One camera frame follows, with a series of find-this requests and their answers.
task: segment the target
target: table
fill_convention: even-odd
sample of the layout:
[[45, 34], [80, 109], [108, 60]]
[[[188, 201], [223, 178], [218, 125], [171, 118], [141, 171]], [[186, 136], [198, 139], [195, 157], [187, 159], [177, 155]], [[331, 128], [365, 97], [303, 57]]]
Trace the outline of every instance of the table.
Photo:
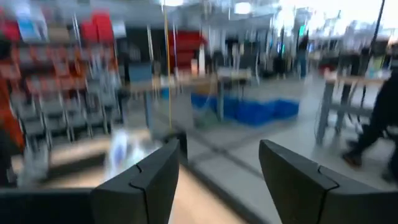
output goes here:
[[[198, 77], [193, 76], [189, 73], [184, 73], [178, 79], [169, 80], [161, 78], [153, 78], [150, 81], [144, 82], [135, 82], [130, 83], [128, 85], [124, 85], [121, 88], [121, 91], [127, 93], [144, 93], [144, 108], [145, 108], [145, 118], [146, 118], [146, 126], [151, 129], [152, 128], [152, 111], [151, 111], [151, 95], [154, 91], [161, 90], [163, 88], [180, 88], [182, 86], [195, 86], [201, 85], [205, 83], [216, 83], [218, 85], [218, 94], [217, 94], [217, 117], [219, 121], [224, 120], [224, 84], [226, 82], [233, 82], [236, 80], [249, 80], [251, 78], [251, 74], [245, 71], [238, 71], [232, 73], [230, 76], [218, 76], [217, 74], [208, 75], [206, 77]], [[121, 106], [121, 101], [119, 101], [119, 108], [123, 111]]]
[[333, 102], [333, 90], [335, 89], [336, 83], [343, 83], [344, 85], [352, 85], [355, 83], [360, 83], [363, 85], [382, 85], [389, 78], [389, 72], [381, 71], [375, 75], [375, 78], [366, 77], [342, 77], [337, 73], [327, 73], [325, 74], [326, 84], [325, 90], [323, 91], [322, 107], [320, 112], [320, 119], [316, 134], [316, 143], [321, 145], [323, 143], [323, 138], [325, 136], [326, 127], [328, 126], [328, 116], [329, 112], [337, 111], [337, 122], [336, 122], [336, 132], [341, 131], [343, 125], [343, 118], [345, 113], [354, 114], [358, 116], [370, 117], [372, 114], [372, 108], [360, 108], [351, 106], [346, 99], [348, 99], [348, 94], [343, 93], [341, 98], [341, 103]]
[[[149, 139], [148, 129], [135, 129], [134, 138]], [[102, 136], [94, 139], [84, 139], [70, 144], [55, 147], [50, 151], [49, 169], [91, 157], [99, 157], [106, 154], [111, 147], [110, 136]], [[24, 158], [22, 155], [11, 157], [12, 169], [15, 173], [20, 173], [24, 168]]]

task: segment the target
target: blue crate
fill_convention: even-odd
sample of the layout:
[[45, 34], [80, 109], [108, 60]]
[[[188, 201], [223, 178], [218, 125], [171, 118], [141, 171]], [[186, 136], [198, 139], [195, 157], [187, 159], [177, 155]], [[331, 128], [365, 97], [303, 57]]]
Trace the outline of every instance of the blue crate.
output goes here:
[[[192, 105], [202, 108], [208, 96], [191, 95]], [[211, 96], [208, 102], [211, 110], [217, 111], [217, 99]], [[299, 103], [292, 100], [257, 102], [224, 97], [224, 116], [250, 126], [262, 126], [276, 119], [287, 119], [297, 115]]]
[[198, 95], [198, 94], [191, 94], [191, 102], [192, 105], [196, 108], [204, 107], [206, 101], [208, 100], [208, 107], [213, 111], [217, 110], [217, 99], [214, 96], [205, 96], [205, 95]]
[[299, 103], [293, 100], [275, 100], [275, 119], [287, 119], [299, 113]]
[[168, 100], [169, 99], [169, 89], [168, 88], [163, 88], [160, 91], [160, 97], [162, 99]]
[[236, 111], [236, 119], [250, 126], [262, 126], [273, 120], [274, 111], [274, 102], [241, 101]]

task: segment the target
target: table leg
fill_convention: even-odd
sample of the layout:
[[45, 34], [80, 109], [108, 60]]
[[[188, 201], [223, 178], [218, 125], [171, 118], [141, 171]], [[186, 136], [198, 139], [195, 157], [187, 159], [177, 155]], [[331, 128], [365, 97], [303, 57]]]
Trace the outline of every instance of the table leg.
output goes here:
[[331, 100], [333, 96], [333, 89], [335, 83], [326, 83], [325, 90], [323, 91], [322, 108], [318, 124], [318, 131], [316, 136], [316, 142], [321, 145], [323, 142], [323, 137], [325, 136], [326, 127], [328, 126], [329, 109], [331, 105]]
[[121, 93], [118, 93], [118, 108], [120, 111], [120, 116], [122, 119], [122, 123], [124, 123], [124, 114], [123, 114], [123, 95]]
[[152, 128], [152, 108], [150, 100], [150, 91], [144, 92], [144, 107], [145, 107], [145, 122], [147, 128], [151, 130]]
[[224, 120], [224, 82], [217, 84], [217, 118], [218, 121]]
[[[351, 91], [351, 85], [344, 85], [343, 86], [343, 92], [341, 93], [341, 105], [347, 105], [348, 104], [348, 97], [349, 97], [349, 92]], [[340, 110], [337, 112], [337, 122], [336, 122], [336, 132], [340, 133], [341, 127], [343, 126], [343, 121], [344, 121], [344, 116], [345, 112]]]

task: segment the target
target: desk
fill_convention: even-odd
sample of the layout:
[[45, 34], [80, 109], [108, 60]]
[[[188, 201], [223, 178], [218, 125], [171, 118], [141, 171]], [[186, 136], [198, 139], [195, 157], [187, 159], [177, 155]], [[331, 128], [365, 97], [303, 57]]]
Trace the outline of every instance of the desk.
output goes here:
[[[146, 125], [150, 129], [152, 127], [152, 111], [151, 111], [151, 95], [154, 91], [158, 91], [162, 88], [180, 88], [182, 86], [195, 86], [205, 83], [217, 83], [218, 94], [217, 94], [217, 117], [219, 121], [224, 120], [224, 84], [226, 82], [234, 82], [237, 80], [249, 80], [251, 74], [248, 72], [236, 72], [232, 73], [230, 76], [217, 76], [216, 74], [210, 75], [208, 77], [194, 77], [192, 74], [182, 75], [178, 79], [169, 80], [166, 78], [164, 81], [160, 78], [153, 78], [151, 81], [135, 82], [128, 85], [124, 85], [121, 91], [127, 92], [129, 94], [133, 93], [144, 93], [144, 108], [145, 108], [145, 118]], [[119, 108], [122, 109], [121, 101], [119, 101]]]
[[342, 77], [336, 73], [328, 73], [325, 75], [326, 84], [325, 90], [323, 91], [322, 108], [320, 112], [320, 119], [318, 124], [316, 142], [321, 145], [323, 137], [325, 136], [326, 127], [328, 125], [328, 116], [331, 110], [337, 111], [337, 122], [336, 132], [341, 131], [343, 124], [343, 118], [345, 113], [354, 114], [358, 116], [370, 117], [372, 114], [372, 108], [360, 108], [351, 106], [349, 102], [343, 101], [341, 103], [333, 102], [333, 90], [335, 89], [336, 83], [343, 83], [344, 85], [352, 85], [354, 83], [360, 83], [363, 85], [382, 85], [389, 78], [388, 73], [380, 72], [375, 78], [365, 77]]

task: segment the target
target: pole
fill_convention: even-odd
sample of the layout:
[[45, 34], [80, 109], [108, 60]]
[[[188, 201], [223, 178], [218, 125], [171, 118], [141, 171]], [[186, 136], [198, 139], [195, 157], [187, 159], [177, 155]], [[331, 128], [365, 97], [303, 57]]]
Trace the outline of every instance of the pole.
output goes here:
[[285, 38], [285, 27], [282, 27], [280, 30], [280, 49], [279, 49], [279, 57], [282, 58], [282, 50], [284, 49], [284, 38]]
[[147, 36], [148, 36], [148, 50], [150, 62], [154, 62], [154, 47], [152, 45], [152, 33], [150, 31], [150, 25], [147, 26]]
[[177, 35], [177, 28], [176, 28], [176, 26], [175, 26], [175, 23], [173, 22], [174, 72], [175, 72], [175, 76], [178, 77], [178, 67], [177, 67], [177, 41], [176, 41], [176, 35]]
[[383, 15], [383, 10], [384, 10], [384, 4], [386, 3], [386, 0], [381, 1], [381, 6], [380, 6], [380, 11], [379, 11], [379, 17], [377, 18], [376, 21], [376, 29], [373, 34], [372, 42], [369, 48], [369, 54], [374, 50], [374, 45], [376, 44], [376, 39], [377, 39], [377, 34], [379, 33], [379, 28], [380, 28], [380, 21], [381, 21], [381, 16]]
[[73, 30], [75, 31], [75, 38], [76, 38], [76, 40], [78, 41], [78, 44], [79, 44], [79, 50], [81, 50], [80, 32], [79, 32], [79, 25], [78, 25], [78, 22], [77, 22], [76, 14], [73, 15], [72, 25], [73, 25]]
[[170, 71], [170, 42], [169, 42], [169, 21], [167, 20], [167, 11], [164, 10], [164, 33], [166, 40], [167, 53], [167, 76], [169, 78], [169, 128], [172, 129], [172, 87], [171, 87], [171, 71]]

